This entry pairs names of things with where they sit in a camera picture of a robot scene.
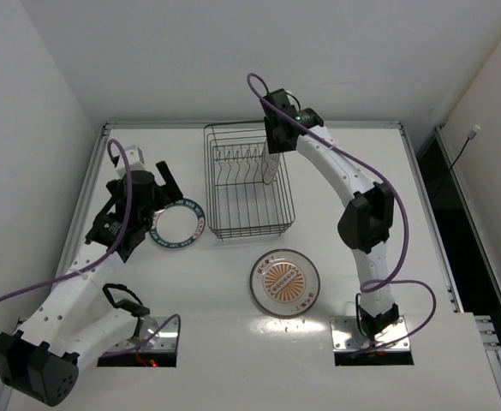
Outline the orange sunburst plate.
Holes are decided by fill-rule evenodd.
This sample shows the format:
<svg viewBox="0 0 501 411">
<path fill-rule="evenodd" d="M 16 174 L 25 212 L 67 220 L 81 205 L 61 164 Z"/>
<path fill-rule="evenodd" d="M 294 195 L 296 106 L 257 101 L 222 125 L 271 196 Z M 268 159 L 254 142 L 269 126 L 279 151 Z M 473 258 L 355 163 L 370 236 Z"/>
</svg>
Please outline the orange sunburst plate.
<svg viewBox="0 0 501 411">
<path fill-rule="evenodd" d="M 321 289 L 315 264 L 305 254 L 288 248 L 260 256 L 248 283 L 257 308 L 279 319 L 293 319 L 308 312 Z"/>
</svg>

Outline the white plate with grey motif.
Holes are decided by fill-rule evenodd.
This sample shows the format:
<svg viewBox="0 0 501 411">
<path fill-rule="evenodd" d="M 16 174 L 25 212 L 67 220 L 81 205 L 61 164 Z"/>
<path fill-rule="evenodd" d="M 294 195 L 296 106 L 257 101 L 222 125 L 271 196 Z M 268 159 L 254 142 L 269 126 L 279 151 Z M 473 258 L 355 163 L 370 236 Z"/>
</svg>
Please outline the white plate with grey motif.
<svg viewBox="0 0 501 411">
<path fill-rule="evenodd" d="M 269 151 L 268 142 L 266 141 L 261 156 L 261 174 L 264 184 L 269 185 L 274 181 L 277 175 L 279 161 L 280 154 L 271 153 Z"/>
</svg>

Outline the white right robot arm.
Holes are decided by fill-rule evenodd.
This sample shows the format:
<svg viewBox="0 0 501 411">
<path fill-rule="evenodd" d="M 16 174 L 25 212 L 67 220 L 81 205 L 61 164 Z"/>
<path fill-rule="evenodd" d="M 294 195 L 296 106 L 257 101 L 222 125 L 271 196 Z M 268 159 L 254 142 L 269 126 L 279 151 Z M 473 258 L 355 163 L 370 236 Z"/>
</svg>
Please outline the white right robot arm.
<svg viewBox="0 0 501 411">
<path fill-rule="evenodd" d="M 298 152 L 311 162 L 342 201 L 344 211 L 337 231 L 353 252 L 360 284 L 383 282 L 389 275 L 386 251 L 393 224 L 392 190 L 336 153 L 337 144 L 322 118 L 312 109 L 298 111 L 285 90 L 267 93 L 260 103 L 266 131 L 263 182 L 272 183 L 283 152 Z"/>
</svg>

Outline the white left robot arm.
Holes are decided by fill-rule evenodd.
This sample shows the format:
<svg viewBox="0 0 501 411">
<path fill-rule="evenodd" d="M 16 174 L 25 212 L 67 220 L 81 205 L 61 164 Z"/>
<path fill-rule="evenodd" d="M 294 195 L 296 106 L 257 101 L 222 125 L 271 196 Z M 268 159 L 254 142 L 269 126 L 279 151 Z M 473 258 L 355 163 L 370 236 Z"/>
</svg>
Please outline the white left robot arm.
<svg viewBox="0 0 501 411">
<path fill-rule="evenodd" d="M 0 379 L 5 385 L 55 407 L 81 371 L 100 357 L 115 355 L 115 344 L 134 340 L 140 348 L 151 340 L 141 331 L 149 309 L 126 299 L 82 331 L 77 326 L 95 297 L 107 293 L 109 278 L 145 240 L 155 213 L 182 199 L 166 162 L 156 167 L 164 185 L 141 163 L 134 170 L 118 170 L 119 179 L 106 185 L 110 199 L 94 218 L 68 274 L 15 333 L 0 334 Z"/>
</svg>

